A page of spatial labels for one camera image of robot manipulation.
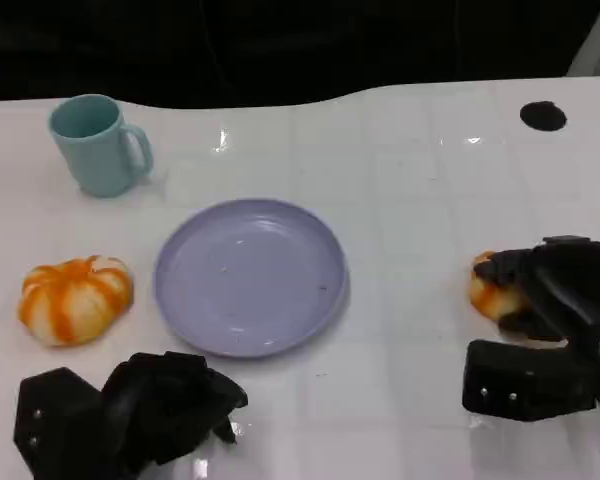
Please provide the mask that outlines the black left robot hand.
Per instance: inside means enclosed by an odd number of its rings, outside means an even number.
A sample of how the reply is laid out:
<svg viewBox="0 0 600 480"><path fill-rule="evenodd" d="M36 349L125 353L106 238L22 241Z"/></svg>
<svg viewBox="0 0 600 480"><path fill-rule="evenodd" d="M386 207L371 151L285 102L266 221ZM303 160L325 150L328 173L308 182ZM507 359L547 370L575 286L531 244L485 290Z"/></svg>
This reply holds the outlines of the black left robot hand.
<svg viewBox="0 0 600 480"><path fill-rule="evenodd" d="M244 389L199 355L138 352L103 389L104 439L123 479L186 456L211 434L234 444L230 414L248 404Z"/></svg>

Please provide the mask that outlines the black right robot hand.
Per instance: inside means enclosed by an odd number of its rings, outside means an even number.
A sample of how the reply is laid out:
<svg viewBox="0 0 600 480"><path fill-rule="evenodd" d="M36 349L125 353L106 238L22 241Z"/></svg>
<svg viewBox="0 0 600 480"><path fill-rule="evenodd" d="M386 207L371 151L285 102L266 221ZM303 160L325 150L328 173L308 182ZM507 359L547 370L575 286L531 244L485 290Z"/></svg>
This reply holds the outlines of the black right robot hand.
<svg viewBox="0 0 600 480"><path fill-rule="evenodd" d="M600 345L600 242L546 237L532 248L487 251L472 263L468 296L510 339Z"/></svg>

